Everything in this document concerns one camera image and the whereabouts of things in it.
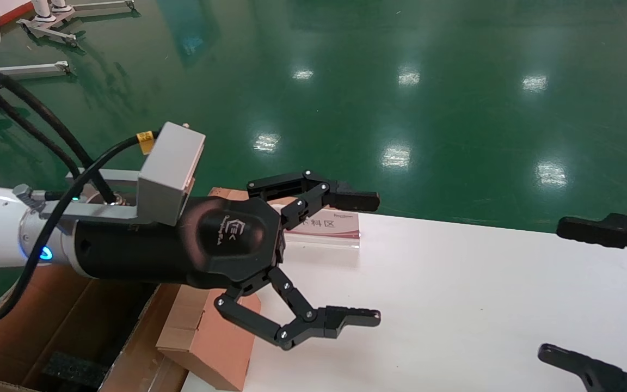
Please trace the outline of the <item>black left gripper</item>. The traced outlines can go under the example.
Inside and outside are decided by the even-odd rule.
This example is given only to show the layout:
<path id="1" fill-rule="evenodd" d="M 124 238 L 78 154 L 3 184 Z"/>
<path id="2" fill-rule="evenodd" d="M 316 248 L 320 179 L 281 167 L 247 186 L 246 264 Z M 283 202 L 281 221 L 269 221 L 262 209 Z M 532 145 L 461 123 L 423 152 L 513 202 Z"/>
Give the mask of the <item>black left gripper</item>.
<path id="1" fill-rule="evenodd" d="M 284 351 L 309 338 L 336 339 L 344 327 L 380 325 L 379 310 L 314 308 L 277 266 L 284 251 L 282 228 L 294 229 L 326 206 L 376 212 L 378 193 L 356 191 L 310 170 L 251 181 L 247 193 L 253 199 L 190 198 L 174 226 L 79 221 L 74 234 L 79 268 L 96 279 L 228 288 L 214 301 L 217 312 Z M 266 201 L 282 198 L 294 201 L 279 215 Z M 293 313 L 286 325 L 239 304 L 266 285 Z"/>

